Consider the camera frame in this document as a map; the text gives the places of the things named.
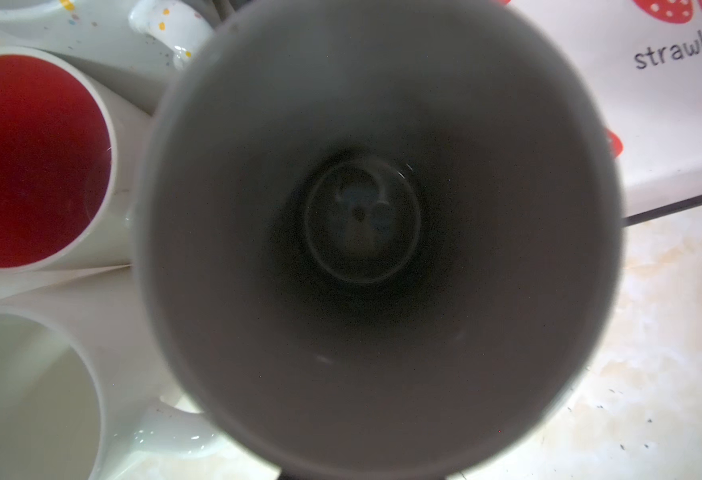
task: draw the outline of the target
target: mug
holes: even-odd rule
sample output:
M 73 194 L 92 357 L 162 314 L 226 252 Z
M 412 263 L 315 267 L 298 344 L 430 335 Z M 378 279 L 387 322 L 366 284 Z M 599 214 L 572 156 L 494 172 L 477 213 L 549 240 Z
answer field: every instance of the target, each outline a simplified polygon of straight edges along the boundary
M 496 455 L 610 311 L 602 125 L 495 1 L 245 6 L 164 99 L 139 171 L 135 265 L 176 376 L 295 478 Z
M 111 478 L 140 452 L 202 456 L 223 439 L 152 341 L 129 269 L 0 301 L 0 478 Z
M 128 264 L 148 122 L 61 59 L 0 48 L 0 270 Z
M 220 23 L 211 0 L 0 0 L 8 43 L 57 54 L 148 113 Z

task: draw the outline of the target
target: mug handle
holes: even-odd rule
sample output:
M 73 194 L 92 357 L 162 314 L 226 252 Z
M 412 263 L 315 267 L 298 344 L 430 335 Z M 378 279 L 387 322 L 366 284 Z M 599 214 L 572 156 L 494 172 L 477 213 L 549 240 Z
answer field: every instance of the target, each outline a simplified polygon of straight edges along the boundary
M 227 443 L 201 413 L 184 412 L 159 399 L 145 409 L 132 441 L 135 450 L 182 458 L 207 456 Z
M 192 60 L 213 33 L 207 20 L 181 0 L 138 0 L 129 21 L 135 32 L 167 45 L 178 69 Z

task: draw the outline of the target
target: red liquid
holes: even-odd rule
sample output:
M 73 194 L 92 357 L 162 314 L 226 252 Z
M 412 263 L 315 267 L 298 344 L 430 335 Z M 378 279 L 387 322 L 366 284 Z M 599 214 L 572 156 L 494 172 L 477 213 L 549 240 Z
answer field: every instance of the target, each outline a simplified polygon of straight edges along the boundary
M 0 56 L 0 267 L 70 244 L 98 212 L 111 145 L 96 101 L 38 58 Z

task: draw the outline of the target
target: white mug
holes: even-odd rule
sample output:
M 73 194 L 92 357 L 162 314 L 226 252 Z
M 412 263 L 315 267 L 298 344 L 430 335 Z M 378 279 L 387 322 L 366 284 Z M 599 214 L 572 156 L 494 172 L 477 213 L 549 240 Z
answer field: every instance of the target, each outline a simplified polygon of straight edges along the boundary
M 615 162 L 576 74 L 507 10 L 256 0 L 162 103 L 133 229 L 154 331 L 208 417 L 288 475 L 487 460 L 599 339 Z
M 71 102 L 78 102 L 76 110 L 71 110 Z M 85 110 L 95 123 L 74 129 L 74 123 L 84 121 Z M 6 152 L 0 164 L 12 169 L 5 173 L 0 171 L 0 226 L 2 222 L 8 224 L 4 233 L 0 233 L 0 248 L 7 250 L 0 254 L 4 255 L 0 258 L 1 270 L 60 270 L 130 262 L 128 211 L 132 203 L 135 164 L 149 120 L 135 105 L 60 58 L 30 48 L 0 48 L 0 152 Z M 49 127 L 50 122 L 56 121 L 65 124 L 62 128 Z M 37 137 L 55 137 L 57 143 L 34 138 L 32 132 L 37 128 L 46 133 Z M 84 141 L 82 138 L 93 134 L 94 128 L 99 129 L 101 138 Z M 69 171 L 71 164 L 62 158 L 81 160 L 86 156 L 82 149 L 91 147 L 102 150 L 92 152 L 100 155 L 98 166 L 93 163 L 95 173 L 87 173 L 86 181 L 75 187 L 72 175 L 85 173 L 72 173 Z M 19 153 L 32 149 L 35 150 L 30 153 L 29 160 L 36 169 L 23 164 L 25 157 L 22 155 L 26 153 Z M 15 164 L 28 170 L 14 168 Z M 51 166 L 61 171 L 49 171 L 49 177 L 44 180 L 39 170 L 53 168 Z M 9 175 L 15 175 L 14 180 L 11 181 Z M 93 180 L 97 175 L 102 177 Z M 99 203 L 97 199 L 84 198 L 93 191 L 93 182 L 100 183 L 94 194 L 100 198 Z M 71 189 L 70 195 L 75 198 L 60 197 L 59 205 L 50 205 L 50 196 L 59 193 L 61 188 Z M 34 201 L 39 204 L 37 210 L 29 206 L 28 202 Z M 62 215 L 67 207 L 72 209 L 71 217 L 52 219 Z M 42 214 L 44 208 L 50 211 Z M 39 227 L 12 224 L 28 222 L 34 213 L 40 216 Z M 47 221 L 54 224 L 42 228 Z M 65 239 L 53 239 L 64 235 L 64 230 L 68 231 Z
M 8 43 L 62 55 L 148 113 L 220 22 L 211 0 L 0 0 Z
M 129 269 L 0 301 L 0 478 L 110 478 L 141 452 L 202 456 L 223 439 L 180 391 Z

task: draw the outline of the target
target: mug rim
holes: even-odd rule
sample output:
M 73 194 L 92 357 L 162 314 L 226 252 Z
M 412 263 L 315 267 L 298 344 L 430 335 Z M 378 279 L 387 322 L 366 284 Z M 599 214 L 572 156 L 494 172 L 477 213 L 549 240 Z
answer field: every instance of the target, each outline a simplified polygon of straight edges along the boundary
M 90 382 L 92 383 L 92 388 L 96 392 L 96 399 L 98 401 L 98 450 L 96 456 L 93 458 L 90 473 L 87 476 L 87 478 L 93 478 L 98 470 L 98 466 L 103 461 L 104 451 L 106 450 L 104 448 L 106 444 L 106 401 L 95 363 L 87 354 L 87 349 L 74 336 L 70 335 L 66 330 L 59 328 L 56 322 L 50 321 L 49 318 L 16 306 L 0 306 L 0 315 L 19 317 L 54 332 L 61 336 L 68 346 L 74 350 L 79 360 L 82 360 L 82 364 L 84 364 L 87 369 L 87 374 L 90 377 Z
M 59 0 L 48 0 L 37 5 L 20 8 L 0 8 L 0 22 L 27 21 L 66 8 Z
M 91 80 L 87 75 L 79 71 L 76 67 L 61 60 L 53 54 L 37 50 L 35 48 L 28 47 L 0 47 L 0 57 L 9 55 L 19 55 L 23 57 L 31 57 L 55 65 L 64 72 L 71 75 L 79 84 L 87 90 L 90 97 L 96 102 L 98 110 L 100 110 L 101 116 L 106 123 L 106 130 L 108 132 L 108 146 L 109 146 L 109 171 L 108 171 L 108 185 L 106 186 L 106 192 L 103 194 L 103 200 L 101 200 L 100 206 L 96 214 L 90 219 L 87 226 L 76 236 L 68 245 L 64 246 L 52 255 L 46 256 L 36 262 L 30 264 L 23 264 L 18 266 L 0 266 L 0 272 L 7 272 L 14 274 L 17 272 L 27 272 L 30 270 L 42 270 L 46 266 L 54 264 L 56 261 L 60 260 L 62 257 L 68 255 L 72 250 L 74 250 L 87 236 L 92 233 L 92 231 L 100 224 L 103 216 L 106 215 L 108 211 L 108 205 L 111 203 L 112 197 L 114 196 L 114 189 L 116 188 L 116 176 L 118 171 L 118 146 L 116 141 L 116 128 L 114 126 L 114 121 L 112 120 L 111 114 L 106 108 L 106 102 L 103 101 L 102 96 L 98 93 L 94 81 Z

